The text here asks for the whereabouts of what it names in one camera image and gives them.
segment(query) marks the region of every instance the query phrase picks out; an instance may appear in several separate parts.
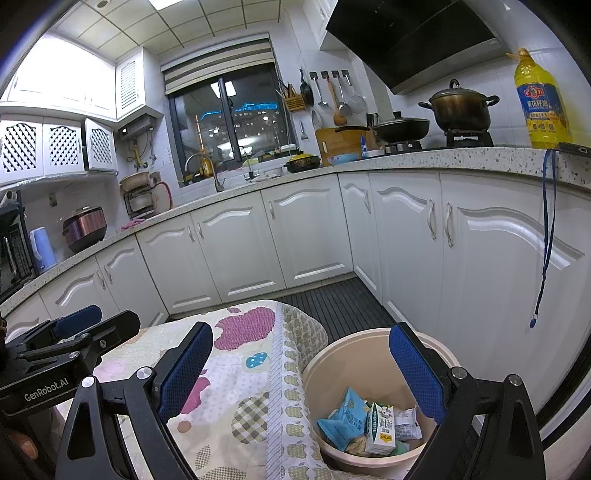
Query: cooking pot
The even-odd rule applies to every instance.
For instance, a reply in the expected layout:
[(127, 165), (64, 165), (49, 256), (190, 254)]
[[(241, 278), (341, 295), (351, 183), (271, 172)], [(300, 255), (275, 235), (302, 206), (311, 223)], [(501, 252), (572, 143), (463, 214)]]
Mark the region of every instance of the cooking pot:
[(402, 112), (393, 112), (394, 120), (374, 125), (373, 131), (379, 140), (392, 144), (421, 140), (429, 133), (426, 118), (406, 118)]
[(444, 132), (461, 130), (485, 132), (491, 125), (490, 106), (499, 103), (496, 95), (487, 97), (474, 90), (460, 87), (460, 82), (452, 79), (449, 88), (433, 95), (430, 103), (419, 102), (419, 106), (433, 110), (435, 121)]
[(70, 250), (75, 254), (82, 252), (100, 242), (107, 233), (105, 214), (101, 207), (84, 207), (76, 209), (64, 220), (61, 233), (66, 239)]
[(285, 164), (289, 173), (298, 173), (299, 171), (312, 170), (320, 167), (320, 159), (317, 155), (302, 154), (291, 157)]

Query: window blind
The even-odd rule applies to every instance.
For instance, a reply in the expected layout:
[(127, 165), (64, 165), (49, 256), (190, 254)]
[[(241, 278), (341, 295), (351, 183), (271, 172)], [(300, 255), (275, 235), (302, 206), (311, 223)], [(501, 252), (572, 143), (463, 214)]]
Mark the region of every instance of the window blind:
[(268, 38), (210, 51), (165, 70), (166, 95), (233, 70), (272, 62), (275, 58)]

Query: patterned blanket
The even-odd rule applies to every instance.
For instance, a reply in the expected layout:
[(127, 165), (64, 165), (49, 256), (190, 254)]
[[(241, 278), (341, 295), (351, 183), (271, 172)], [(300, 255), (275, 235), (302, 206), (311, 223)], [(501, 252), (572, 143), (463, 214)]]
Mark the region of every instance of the patterned blanket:
[[(327, 335), (290, 305), (253, 301), (140, 330), (106, 354), (94, 375), (107, 382), (155, 365), (199, 321), (212, 327), (212, 353), (167, 427), (200, 480), (364, 478), (331, 471), (311, 436), (301, 372), (327, 345)], [(59, 407), (64, 416), (68, 408)], [(151, 479), (129, 418), (121, 422), (138, 477)]]

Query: blue wrapper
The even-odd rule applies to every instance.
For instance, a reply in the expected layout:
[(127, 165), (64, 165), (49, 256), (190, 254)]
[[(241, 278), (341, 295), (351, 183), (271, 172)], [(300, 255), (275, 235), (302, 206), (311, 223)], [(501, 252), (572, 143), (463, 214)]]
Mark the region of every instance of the blue wrapper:
[(364, 434), (368, 410), (366, 403), (349, 387), (339, 409), (328, 419), (319, 419), (318, 426), (344, 452), (351, 440)]

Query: wooden spoon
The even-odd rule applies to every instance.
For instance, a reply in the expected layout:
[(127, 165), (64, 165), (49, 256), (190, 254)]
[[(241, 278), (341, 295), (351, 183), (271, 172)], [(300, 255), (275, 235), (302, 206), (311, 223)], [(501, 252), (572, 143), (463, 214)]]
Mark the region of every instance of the wooden spoon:
[(337, 100), (337, 97), (336, 97), (335, 87), (332, 84), (332, 82), (330, 81), (330, 79), (326, 79), (326, 81), (329, 84), (330, 93), (331, 93), (332, 98), (335, 102), (335, 114), (333, 115), (333, 122), (337, 126), (338, 125), (346, 125), (347, 119), (339, 113), (339, 101)]

